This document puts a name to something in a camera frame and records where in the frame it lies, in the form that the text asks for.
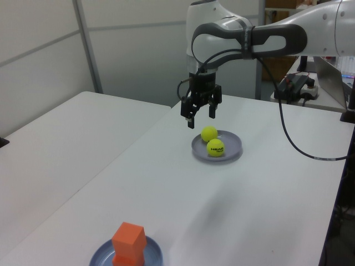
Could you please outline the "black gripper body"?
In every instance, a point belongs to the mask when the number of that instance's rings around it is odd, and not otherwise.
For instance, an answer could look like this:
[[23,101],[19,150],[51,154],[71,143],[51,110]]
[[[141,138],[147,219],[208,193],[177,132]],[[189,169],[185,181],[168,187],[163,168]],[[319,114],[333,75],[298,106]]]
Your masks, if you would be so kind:
[[216,73],[212,74],[189,74],[192,78],[190,89],[193,104],[207,104],[213,98],[216,87]]

